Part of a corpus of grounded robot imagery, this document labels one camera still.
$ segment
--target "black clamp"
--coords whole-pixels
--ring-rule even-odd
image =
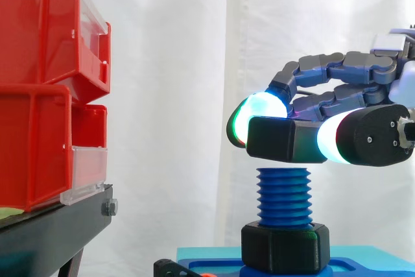
[[[201,277],[201,275],[191,271],[172,261],[171,259],[159,259],[154,263],[154,277]]]

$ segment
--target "white backdrop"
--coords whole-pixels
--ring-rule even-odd
[[[306,54],[368,51],[415,23],[415,0],[93,0],[112,24],[108,182],[119,213],[80,277],[151,276],[177,247],[238,245],[256,217],[256,167],[222,135],[231,111]],[[334,84],[317,88],[321,92]],[[334,244],[414,259],[412,162],[310,165],[314,220]]]

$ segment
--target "blue threaded rod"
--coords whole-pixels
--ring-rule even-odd
[[[311,228],[311,189],[303,168],[262,168],[259,171],[261,226],[287,229]]]

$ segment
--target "black hex nut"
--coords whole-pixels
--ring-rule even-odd
[[[312,223],[310,230],[268,228],[258,221],[242,229],[242,260],[270,274],[317,274],[330,260],[329,229]]]

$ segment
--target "red plastic drawer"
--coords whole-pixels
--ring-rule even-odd
[[[30,211],[68,191],[70,204],[88,195],[74,191],[103,183],[104,106],[72,107],[65,86],[1,85],[0,111],[0,208]]]
[[[90,0],[0,0],[0,84],[63,84],[75,101],[110,92],[109,24]]]

